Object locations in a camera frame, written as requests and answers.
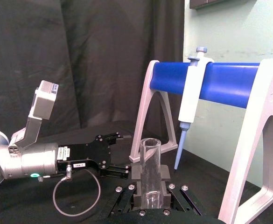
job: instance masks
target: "clear cylinder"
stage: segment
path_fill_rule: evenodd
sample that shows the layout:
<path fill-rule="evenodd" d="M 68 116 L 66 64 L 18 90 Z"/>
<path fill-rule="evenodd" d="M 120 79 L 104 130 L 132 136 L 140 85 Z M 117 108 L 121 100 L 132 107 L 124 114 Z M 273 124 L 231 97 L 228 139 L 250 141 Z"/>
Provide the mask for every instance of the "clear cylinder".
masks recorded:
<path fill-rule="evenodd" d="M 163 205 L 160 170 L 161 142 L 142 139 L 140 142 L 141 208 L 159 209 Z"/>

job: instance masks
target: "black curtain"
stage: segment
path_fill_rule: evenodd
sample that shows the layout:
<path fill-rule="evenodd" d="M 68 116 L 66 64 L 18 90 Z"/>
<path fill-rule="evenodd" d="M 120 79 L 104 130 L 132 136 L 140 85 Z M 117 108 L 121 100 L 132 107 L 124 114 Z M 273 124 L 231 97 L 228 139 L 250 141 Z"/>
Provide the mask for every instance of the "black curtain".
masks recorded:
<path fill-rule="evenodd" d="M 40 135 L 135 122 L 150 60 L 182 61 L 183 0 L 0 0 L 0 130 L 25 126 L 41 80 L 60 85 Z M 179 96 L 170 96 L 173 118 Z M 166 136 L 156 98 L 146 128 Z"/>

